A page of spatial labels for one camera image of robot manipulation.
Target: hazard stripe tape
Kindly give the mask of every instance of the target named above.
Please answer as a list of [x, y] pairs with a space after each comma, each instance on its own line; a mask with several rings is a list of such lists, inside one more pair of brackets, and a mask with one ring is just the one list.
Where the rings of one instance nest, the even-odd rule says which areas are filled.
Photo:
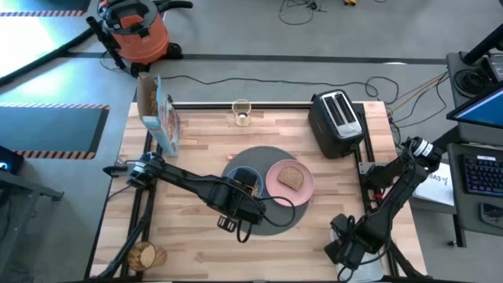
[[24, 158], [35, 159], [92, 160], [96, 156], [95, 152], [55, 152], [38, 150], [17, 150], [14, 152]]
[[85, 12], [82, 10], [0, 12], [0, 17], [80, 17]]
[[0, 103], [0, 107], [26, 107], [26, 108], [89, 108], [110, 110], [108, 105], [85, 105], [85, 104], [66, 104], [66, 103]]

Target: table leg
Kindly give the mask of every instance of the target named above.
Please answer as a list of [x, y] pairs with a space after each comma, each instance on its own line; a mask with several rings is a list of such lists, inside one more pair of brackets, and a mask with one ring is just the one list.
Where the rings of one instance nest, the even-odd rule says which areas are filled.
[[454, 233], [456, 234], [456, 240], [451, 241], [449, 245], [456, 245], [459, 248], [466, 248], [466, 237], [464, 236], [464, 231], [459, 225], [459, 220], [457, 219], [457, 215], [453, 215], [454, 222]]

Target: gray round tray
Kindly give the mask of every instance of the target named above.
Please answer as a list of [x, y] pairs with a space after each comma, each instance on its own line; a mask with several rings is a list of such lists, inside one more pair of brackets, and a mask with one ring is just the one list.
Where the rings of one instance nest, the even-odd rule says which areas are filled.
[[[235, 167], [248, 166], [252, 167], [257, 172], [260, 173], [264, 180], [264, 190], [260, 195], [261, 198], [270, 197], [267, 192], [266, 176], [269, 169], [278, 161], [281, 160], [295, 160], [296, 158], [285, 152], [284, 150], [275, 148], [273, 146], [257, 146], [254, 148], [246, 149], [243, 152], [236, 155], [226, 166], [222, 172], [222, 176], [226, 176]], [[277, 224], [283, 224], [290, 221], [292, 218], [292, 208], [285, 207], [274, 200], [264, 200], [263, 203], [266, 205], [266, 216], [273, 222]], [[286, 230], [292, 228], [298, 221], [304, 216], [307, 210], [309, 201], [296, 207], [296, 216], [292, 224], [286, 227], [276, 227], [272, 226], [265, 219], [260, 223], [260, 225], [254, 225], [251, 228], [251, 233], [254, 235], [276, 235]], [[241, 225], [241, 230], [244, 232], [248, 231], [249, 223], [243, 222]]]

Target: vacuum hose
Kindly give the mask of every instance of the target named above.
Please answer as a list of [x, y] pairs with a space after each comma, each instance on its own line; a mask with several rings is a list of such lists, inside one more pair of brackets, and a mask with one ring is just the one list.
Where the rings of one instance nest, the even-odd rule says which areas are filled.
[[27, 64], [19, 69], [17, 69], [14, 72], [11, 72], [8, 75], [4, 75], [3, 77], [0, 78], [0, 86], [4, 86], [6, 84], [9, 84], [14, 81], [14, 79], [17, 79], [18, 77], [25, 75], [36, 68], [47, 64], [51, 62], [52, 60], [61, 57], [65, 55], [71, 48], [79, 45], [80, 43], [84, 42], [86, 39], [91, 37], [93, 35], [93, 30], [88, 28], [86, 31], [78, 35], [76, 38], [72, 39], [71, 41], [67, 42], [66, 44], [60, 46], [58, 49], [55, 49], [51, 51], [50, 53], [40, 57], [39, 59], [31, 62], [30, 64]]
[[169, 9], [176, 9], [176, 8], [185, 8], [185, 9], [191, 9], [194, 7], [194, 4], [189, 2], [189, 1], [154, 1], [154, 3], [157, 6], [157, 9], [159, 10], [159, 13], [163, 13], [168, 11]]

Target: toaster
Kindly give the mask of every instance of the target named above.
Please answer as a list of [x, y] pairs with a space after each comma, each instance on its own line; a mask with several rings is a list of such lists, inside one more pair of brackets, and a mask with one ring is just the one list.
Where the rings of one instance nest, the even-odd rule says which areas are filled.
[[312, 102], [308, 120], [323, 155], [335, 159], [352, 154], [364, 129], [344, 90], [315, 94]]

